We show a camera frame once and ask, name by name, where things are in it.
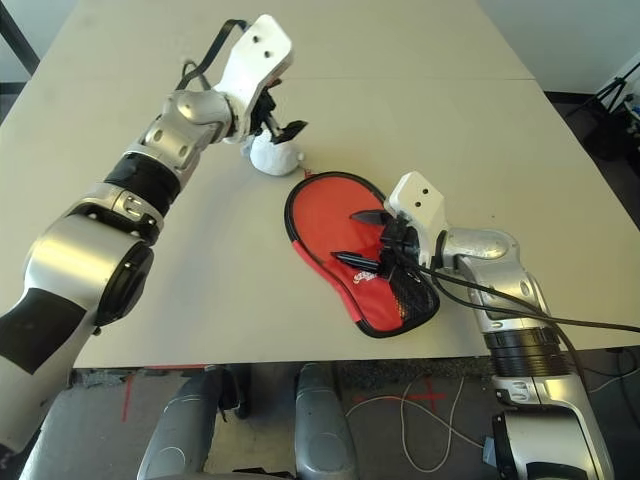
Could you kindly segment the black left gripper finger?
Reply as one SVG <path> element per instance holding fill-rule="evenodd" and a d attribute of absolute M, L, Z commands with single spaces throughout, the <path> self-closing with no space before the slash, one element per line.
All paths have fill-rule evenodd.
<path fill-rule="evenodd" d="M 275 145 L 286 143 L 293 140 L 308 123 L 303 120 L 292 121 L 283 128 L 278 128 L 277 132 L 273 135 L 273 143 Z"/>

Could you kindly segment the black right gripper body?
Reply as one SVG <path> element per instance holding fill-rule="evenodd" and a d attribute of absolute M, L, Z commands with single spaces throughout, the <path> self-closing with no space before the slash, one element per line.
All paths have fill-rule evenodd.
<path fill-rule="evenodd" d="M 387 217 L 380 242 L 380 272 L 383 275 L 391 275 L 400 267 L 409 271 L 417 269 L 420 256 L 418 234 L 405 218 Z"/>

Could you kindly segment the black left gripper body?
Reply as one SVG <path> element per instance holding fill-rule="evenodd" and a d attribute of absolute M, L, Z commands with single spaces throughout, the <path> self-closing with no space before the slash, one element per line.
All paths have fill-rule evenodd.
<path fill-rule="evenodd" d="M 279 133 L 279 125 L 272 116 L 276 103 L 269 93 L 269 87 L 265 87 L 256 99 L 252 110 L 252 133 L 261 134 L 267 129 L 271 134 Z"/>

